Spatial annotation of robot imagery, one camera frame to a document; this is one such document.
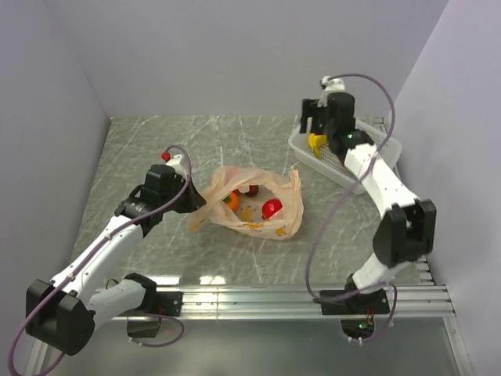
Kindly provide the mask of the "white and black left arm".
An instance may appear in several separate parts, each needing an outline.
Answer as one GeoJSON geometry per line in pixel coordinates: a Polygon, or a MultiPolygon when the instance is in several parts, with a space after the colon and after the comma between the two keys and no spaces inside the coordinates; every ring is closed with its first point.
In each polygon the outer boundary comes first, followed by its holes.
{"type": "Polygon", "coordinates": [[[73,356],[98,327],[122,313],[160,313],[157,285],[148,277],[131,273],[104,292],[96,289],[165,213],[187,214],[205,205],[190,172],[190,164],[179,156],[152,165],[144,183],[118,205],[101,234],[78,258],[49,282],[36,280],[27,289],[26,333],[73,356]]]}

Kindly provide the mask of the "peach plastic bag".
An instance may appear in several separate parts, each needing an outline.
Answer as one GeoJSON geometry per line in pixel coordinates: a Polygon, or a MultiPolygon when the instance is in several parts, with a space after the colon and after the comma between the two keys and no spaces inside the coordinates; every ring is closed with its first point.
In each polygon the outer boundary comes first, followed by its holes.
{"type": "Polygon", "coordinates": [[[201,195],[207,203],[188,216],[187,230],[191,232],[212,222],[249,237],[285,240],[301,226],[304,205],[301,179],[295,169],[281,176],[260,168],[222,166],[215,170],[211,184],[201,191],[201,195]],[[257,196],[246,197],[243,194],[249,185],[259,185],[257,196]],[[231,192],[237,193],[240,199],[240,206],[235,212],[222,201],[231,192]],[[261,207],[273,198],[278,198],[283,208],[264,220],[261,207]]]}

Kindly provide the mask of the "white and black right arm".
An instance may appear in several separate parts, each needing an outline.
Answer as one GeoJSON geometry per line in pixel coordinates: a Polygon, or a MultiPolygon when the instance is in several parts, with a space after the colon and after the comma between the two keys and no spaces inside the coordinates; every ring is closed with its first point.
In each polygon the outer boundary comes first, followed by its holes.
{"type": "Polygon", "coordinates": [[[361,313],[400,270],[431,253],[437,208],[404,185],[381,156],[381,145],[357,127],[353,95],[330,92],[322,99],[303,99],[300,131],[315,136],[317,145],[329,147],[380,214],[373,252],[347,278],[341,296],[349,310],[361,313]]]}

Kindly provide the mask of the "yellow banana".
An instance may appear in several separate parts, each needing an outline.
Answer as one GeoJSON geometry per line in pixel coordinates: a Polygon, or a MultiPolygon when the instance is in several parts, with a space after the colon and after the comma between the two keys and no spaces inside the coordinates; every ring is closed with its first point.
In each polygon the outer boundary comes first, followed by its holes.
{"type": "Polygon", "coordinates": [[[317,135],[311,133],[308,137],[308,147],[313,152],[317,159],[321,158],[321,147],[328,143],[326,135],[317,135]]]}

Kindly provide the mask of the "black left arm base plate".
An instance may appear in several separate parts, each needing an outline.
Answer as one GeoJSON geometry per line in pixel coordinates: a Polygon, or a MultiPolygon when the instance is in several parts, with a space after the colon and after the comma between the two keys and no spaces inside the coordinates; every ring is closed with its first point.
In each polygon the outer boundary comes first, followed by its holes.
{"type": "Polygon", "coordinates": [[[181,314],[183,293],[181,291],[160,291],[147,293],[139,307],[128,309],[125,314],[157,314],[178,317],[181,314]]]}

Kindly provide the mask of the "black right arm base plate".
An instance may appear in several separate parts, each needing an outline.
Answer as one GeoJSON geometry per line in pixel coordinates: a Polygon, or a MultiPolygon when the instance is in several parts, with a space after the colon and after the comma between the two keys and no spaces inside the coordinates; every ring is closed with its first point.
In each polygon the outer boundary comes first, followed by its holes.
{"type": "Polygon", "coordinates": [[[321,302],[324,316],[389,314],[387,294],[380,289],[370,294],[358,294],[343,301],[321,302]]]}

